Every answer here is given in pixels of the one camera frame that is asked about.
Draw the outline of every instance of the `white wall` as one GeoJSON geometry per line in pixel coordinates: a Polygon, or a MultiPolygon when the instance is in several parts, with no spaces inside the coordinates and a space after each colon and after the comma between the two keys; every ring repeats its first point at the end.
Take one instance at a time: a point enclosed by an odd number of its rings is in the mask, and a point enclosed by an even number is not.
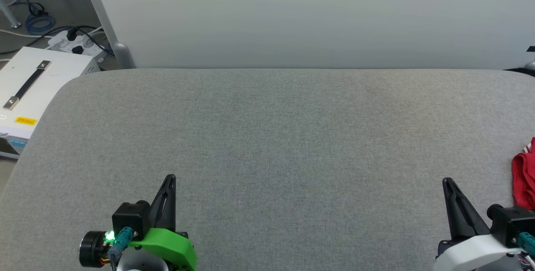
{"type": "Polygon", "coordinates": [[[533,0],[102,0],[136,67],[504,69],[533,0]]]}

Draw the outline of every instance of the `teal cable connector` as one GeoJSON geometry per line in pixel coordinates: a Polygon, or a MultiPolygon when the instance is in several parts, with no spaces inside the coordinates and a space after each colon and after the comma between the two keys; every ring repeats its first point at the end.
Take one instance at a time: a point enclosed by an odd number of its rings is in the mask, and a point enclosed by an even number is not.
{"type": "Polygon", "coordinates": [[[520,233],[516,244],[530,256],[535,256],[535,238],[529,233],[520,233]]]}
{"type": "Polygon", "coordinates": [[[134,230],[130,227],[124,227],[119,231],[119,234],[115,238],[115,241],[113,242],[113,246],[107,251],[107,257],[111,258],[113,255],[115,259],[119,260],[121,258],[122,252],[126,247],[128,247],[128,244],[132,241],[134,238],[134,230]]]}

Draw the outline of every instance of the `yellow label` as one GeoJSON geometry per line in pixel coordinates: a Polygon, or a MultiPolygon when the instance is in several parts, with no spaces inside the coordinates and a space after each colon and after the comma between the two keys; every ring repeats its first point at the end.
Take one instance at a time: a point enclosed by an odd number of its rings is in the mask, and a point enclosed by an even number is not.
{"type": "Polygon", "coordinates": [[[26,118],[26,117],[19,116],[19,117],[17,117],[17,119],[15,119],[15,122],[19,123],[19,124],[35,126],[35,124],[37,123],[37,119],[26,118]]]}

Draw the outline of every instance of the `red cloth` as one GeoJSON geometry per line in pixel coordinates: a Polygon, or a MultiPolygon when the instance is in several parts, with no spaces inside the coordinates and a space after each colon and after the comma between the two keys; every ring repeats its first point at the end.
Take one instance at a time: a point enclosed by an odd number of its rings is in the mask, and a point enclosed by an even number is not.
{"type": "Polygon", "coordinates": [[[512,159],[512,195],[515,205],[527,210],[535,210],[535,137],[531,145],[524,148],[526,153],[520,153],[512,159]]]}

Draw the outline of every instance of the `gray floor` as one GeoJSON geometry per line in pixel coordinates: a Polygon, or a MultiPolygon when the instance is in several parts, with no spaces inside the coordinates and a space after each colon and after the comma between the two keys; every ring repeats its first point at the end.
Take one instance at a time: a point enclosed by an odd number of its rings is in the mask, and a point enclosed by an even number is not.
{"type": "MultiPolygon", "coordinates": [[[[50,16],[54,17],[57,21],[55,27],[59,26],[77,26],[77,25],[89,25],[93,27],[99,27],[99,18],[97,17],[95,10],[92,7],[90,0],[31,0],[31,2],[39,2],[45,6],[46,11],[50,13],[50,16]]],[[[28,7],[26,5],[14,5],[10,7],[13,14],[18,21],[24,23],[29,15],[28,7]]],[[[19,29],[11,29],[7,18],[0,12],[0,29],[14,31],[16,33],[28,34],[25,26],[23,25],[19,29]]],[[[107,44],[104,34],[96,35],[96,41],[102,45],[107,44]]],[[[8,33],[0,32],[0,52],[11,51],[22,46],[25,46],[29,42],[32,42],[33,38],[25,38],[10,35],[8,33]]],[[[48,46],[47,40],[40,40],[32,47],[45,48],[48,46]]],[[[9,59],[14,54],[0,54],[0,59],[9,59]]],[[[0,71],[6,63],[0,62],[0,71]]],[[[119,64],[114,57],[108,56],[103,63],[99,64],[105,70],[119,69],[119,64]]],[[[8,160],[0,157],[0,195],[4,190],[13,168],[15,167],[15,160],[8,160]]]]}

